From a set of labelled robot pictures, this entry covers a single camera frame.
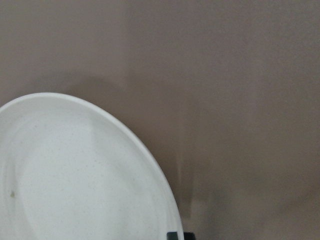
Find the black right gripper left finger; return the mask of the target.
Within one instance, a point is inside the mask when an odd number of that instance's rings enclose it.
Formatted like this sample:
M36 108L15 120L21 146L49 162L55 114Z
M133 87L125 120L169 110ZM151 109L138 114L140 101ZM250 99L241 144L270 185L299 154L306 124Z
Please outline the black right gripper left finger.
M166 234L167 240L178 240L178 233L176 231L171 231Z

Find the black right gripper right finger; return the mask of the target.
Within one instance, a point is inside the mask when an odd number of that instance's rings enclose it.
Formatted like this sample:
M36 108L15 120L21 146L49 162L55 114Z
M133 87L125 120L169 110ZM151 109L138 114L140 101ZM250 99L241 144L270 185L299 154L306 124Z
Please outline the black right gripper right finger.
M184 240L196 240L196 236L193 232L184 232L183 237Z

